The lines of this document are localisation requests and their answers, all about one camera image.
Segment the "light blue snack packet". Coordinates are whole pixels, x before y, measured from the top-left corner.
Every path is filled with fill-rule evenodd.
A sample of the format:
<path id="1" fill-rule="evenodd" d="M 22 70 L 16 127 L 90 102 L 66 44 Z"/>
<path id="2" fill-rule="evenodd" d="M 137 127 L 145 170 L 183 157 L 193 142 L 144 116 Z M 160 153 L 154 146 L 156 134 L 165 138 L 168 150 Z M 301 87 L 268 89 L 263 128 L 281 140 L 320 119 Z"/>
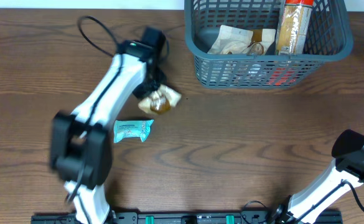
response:
<path id="1" fill-rule="evenodd" d="M 114 123 L 114 143 L 118 143 L 125 138 L 139 138 L 144 142 L 150 132 L 154 120 L 144 121 L 120 121 Z"/>

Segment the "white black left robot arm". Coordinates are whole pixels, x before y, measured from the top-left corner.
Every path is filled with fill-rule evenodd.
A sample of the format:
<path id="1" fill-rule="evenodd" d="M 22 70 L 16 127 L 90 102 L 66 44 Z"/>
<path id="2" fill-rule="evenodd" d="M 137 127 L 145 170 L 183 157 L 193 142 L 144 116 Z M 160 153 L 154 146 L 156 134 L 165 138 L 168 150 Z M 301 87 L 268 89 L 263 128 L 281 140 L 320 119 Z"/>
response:
<path id="1" fill-rule="evenodd" d="M 152 27 L 141 40 L 125 40 L 91 95 L 52 120 L 49 166 L 64 180 L 78 223 L 110 220 L 103 184 L 113 163 L 111 130 L 130 95 L 145 97 L 163 81 L 158 63 L 165 44 L 162 31 Z"/>

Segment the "beige cookie bag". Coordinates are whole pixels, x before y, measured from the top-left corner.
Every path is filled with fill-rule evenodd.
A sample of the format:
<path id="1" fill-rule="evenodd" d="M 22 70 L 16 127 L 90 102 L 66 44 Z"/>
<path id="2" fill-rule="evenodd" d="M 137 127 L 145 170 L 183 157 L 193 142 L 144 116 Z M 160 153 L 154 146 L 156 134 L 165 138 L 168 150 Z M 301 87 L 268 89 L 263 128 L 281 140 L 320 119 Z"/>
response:
<path id="1" fill-rule="evenodd" d="M 265 55 L 269 47 L 274 43 L 275 29 L 255 29 L 248 47 L 247 55 Z"/>
<path id="2" fill-rule="evenodd" d="M 182 95 L 166 85 L 161 85 L 156 91 L 138 103 L 140 110 L 147 114 L 164 114 L 175 108 Z"/>
<path id="3" fill-rule="evenodd" d="M 208 54 L 246 54 L 251 45 L 253 31 L 221 25 L 218 37 Z"/>

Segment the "dark grey plastic basket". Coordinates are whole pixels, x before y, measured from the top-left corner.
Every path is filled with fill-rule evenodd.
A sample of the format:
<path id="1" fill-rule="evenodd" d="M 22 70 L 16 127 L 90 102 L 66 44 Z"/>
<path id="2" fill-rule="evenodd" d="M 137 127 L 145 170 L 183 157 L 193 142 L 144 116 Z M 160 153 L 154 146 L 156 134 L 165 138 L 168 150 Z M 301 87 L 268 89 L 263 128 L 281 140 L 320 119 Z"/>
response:
<path id="1" fill-rule="evenodd" d="M 343 0 L 314 1 L 303 53 L 276 55 L 210 55 L 222 25 L 245 30 L 275 29 L 280 0 L 185 0 L 185 42 L 194 55 L 195 74 L 207 88 L 288 88 L 327 62 L 347 57 L 353 35 Z"/>

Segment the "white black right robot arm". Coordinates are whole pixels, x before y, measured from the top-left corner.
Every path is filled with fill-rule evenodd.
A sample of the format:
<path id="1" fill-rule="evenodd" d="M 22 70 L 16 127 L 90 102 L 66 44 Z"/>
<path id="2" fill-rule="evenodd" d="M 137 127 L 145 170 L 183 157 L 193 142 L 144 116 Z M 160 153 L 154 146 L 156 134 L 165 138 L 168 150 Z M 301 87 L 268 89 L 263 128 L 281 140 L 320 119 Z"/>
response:
<path id="1" fill-rule="evenodd" d="M 323 212 L 341 196 L 351 192 L 364 213 L 356 188 L 364 184 L 364 135 L 347 129 L 335 141 L 333 160 L 304 190 L 287 198 L 266 223 L 315 223 L 325 218 Z"/>

